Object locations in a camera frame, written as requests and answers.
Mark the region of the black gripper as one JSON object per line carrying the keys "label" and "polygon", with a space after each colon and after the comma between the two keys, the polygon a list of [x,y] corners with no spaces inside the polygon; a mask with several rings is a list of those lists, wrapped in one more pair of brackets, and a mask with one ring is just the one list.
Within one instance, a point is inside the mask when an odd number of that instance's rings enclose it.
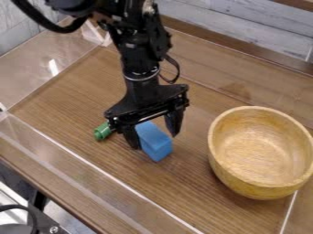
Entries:
{"label": "black gripper", "polygon": [[173,136],[181,130],[183,112],[190,105],[189,85],[161,85],[158,79],[126,80],[127,91],[121,101],[104,112],[110,128],[123,134],[126,142],[141,149],[135,125],[165,117],[165,124]]}

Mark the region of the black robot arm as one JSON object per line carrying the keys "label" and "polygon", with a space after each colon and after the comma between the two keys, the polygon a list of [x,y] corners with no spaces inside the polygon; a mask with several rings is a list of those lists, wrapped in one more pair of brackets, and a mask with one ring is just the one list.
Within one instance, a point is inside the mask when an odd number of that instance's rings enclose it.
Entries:
{"label": "black robot arm", "polygon": [[178,62],[169,56],[171,34],[166,31],[154,0],[44,0],[56,12],[74,17],[70,25],[52,23],[28,0],[11,0],[23,13],[47,30],[68,34],[88,19],[102,27],[121,53],[126,94],[104,112],[110,130],[121,133],[134,149],[141,148],[135,127],[165,118],[169,132],[178,135],[183,112],[190,105],[189,86],[161,74],[161,62]]}

